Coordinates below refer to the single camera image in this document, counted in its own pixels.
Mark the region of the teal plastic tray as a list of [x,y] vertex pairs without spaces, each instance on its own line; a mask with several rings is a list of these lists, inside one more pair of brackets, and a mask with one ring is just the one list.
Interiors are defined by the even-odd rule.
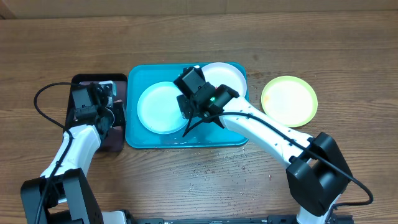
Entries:
[[126,132],[127,143],[136,149],[165,149],[188,147],[230,147],[242,146],[248,139],[219,127],[217,124],[201,124],[186,136],[183,135],[187,120],[183,119],[180,129],[174,133],[154,133],[139,120],[139,98],[151,85],[172,82],[184,68],[193,63],[147,64],[134,67],[128,76]]

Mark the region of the light blue plate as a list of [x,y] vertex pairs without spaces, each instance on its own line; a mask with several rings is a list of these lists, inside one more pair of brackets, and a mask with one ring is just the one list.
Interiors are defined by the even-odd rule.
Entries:
[[139,97],[137,115],[142,125],[156,134],[181,130],[188,120],[182,116],[177,97],[181,91],[172,82],[158,82]]

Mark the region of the white plate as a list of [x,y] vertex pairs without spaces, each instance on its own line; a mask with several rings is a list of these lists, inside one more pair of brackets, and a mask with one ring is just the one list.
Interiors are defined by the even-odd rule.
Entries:
[[223,62],[209,63],[201,68],[205,80],[215,87],[226,85],[245,96],[247,83],[244,74],[233,65]]

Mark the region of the yellow plate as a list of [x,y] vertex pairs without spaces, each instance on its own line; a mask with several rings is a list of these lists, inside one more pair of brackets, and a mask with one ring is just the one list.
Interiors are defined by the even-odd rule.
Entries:
[[293,76],[272,79],[262,90],[261,105],[265,114],[279,123],[297,128],[316,115],[318,98],[304,80]]

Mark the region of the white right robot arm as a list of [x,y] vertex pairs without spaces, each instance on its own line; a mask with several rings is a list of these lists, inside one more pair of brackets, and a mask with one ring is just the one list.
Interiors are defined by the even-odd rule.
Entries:
[[283,126],[237,94],[179,95],[186,118],[216,123],[257,144],[285,168],[291,196],[300,205],[297,223],[328,223],[353,176],[336,141]]

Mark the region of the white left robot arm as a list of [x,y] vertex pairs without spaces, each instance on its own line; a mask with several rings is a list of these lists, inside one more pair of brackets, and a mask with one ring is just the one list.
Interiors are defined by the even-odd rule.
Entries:
[[28,223],[133,223],[125,210],[102,212],[86,179],[91,160],[109,131],[125,123],[121,102],[73,120],[49,167],[22,184]]

